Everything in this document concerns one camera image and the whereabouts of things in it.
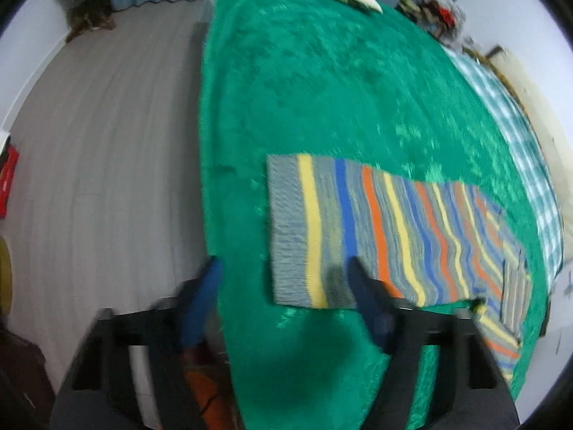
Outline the pile of clothes on nightstand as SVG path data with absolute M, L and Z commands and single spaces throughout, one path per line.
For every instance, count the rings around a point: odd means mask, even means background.
M 399 0 L 395 9 L 445 46 L 457 42 L 466 21 L 453 0 Z

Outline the green floral bedspread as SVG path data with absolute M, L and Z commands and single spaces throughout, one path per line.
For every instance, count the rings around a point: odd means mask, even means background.
M 536 220 L 495 120 L 445 49 L 390 8 L 216 0 L 202 66 L 202 197 L 207 247 L 224 265 L 218 314 L 248 428 L 359 428 L 389 364 L 355 308 L 276 303 L 269 156 L 463 182 L 495 202 L 532 282 L 521 358 L 504 378 L 520 394 L 548 298 Z

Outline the orange fuzzy garment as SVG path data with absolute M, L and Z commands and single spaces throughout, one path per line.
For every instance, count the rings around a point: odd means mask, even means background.
M 184 376 L 208 429 L 234 429 L 232 393 L 224 366 L 199 344 L 184 352 Z

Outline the striped knit sweater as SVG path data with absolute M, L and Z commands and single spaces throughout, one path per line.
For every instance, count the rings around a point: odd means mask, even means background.
M 532 290 L 526 253 L 477 186 L 412 181 L 342 158 L 269 156 L 271 273 L 280 305 L 351 309 L 357 257 L 389 294 L 425 308 L 476 303 L 503 378 L 513 378 Z

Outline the stack of folded clothes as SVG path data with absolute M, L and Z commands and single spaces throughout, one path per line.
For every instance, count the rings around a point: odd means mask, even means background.
M 12 145 L 11 133 L 1 129 L 0 219 L 5 219 L 8 201 L 19 162 L 19 151 Z

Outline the cream pillow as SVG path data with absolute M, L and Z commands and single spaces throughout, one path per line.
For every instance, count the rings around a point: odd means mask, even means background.
M 509 82 L 524 107 L 551 173 L 563 220 L 564 259 L 572 258 L 572 146 L 542 91 L 508 49 L 496 46 L 487 59 Z

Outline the teal checkered sheet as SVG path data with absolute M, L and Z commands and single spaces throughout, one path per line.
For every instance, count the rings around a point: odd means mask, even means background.
M 549 168 L 533 129 L 523 109 L 489 68 L 467 54 L 449 48 L 445 52 L 482 100 L 510 149 L 534 212 L 547 285 L 552 285 L 564 259 L 563 224 Z

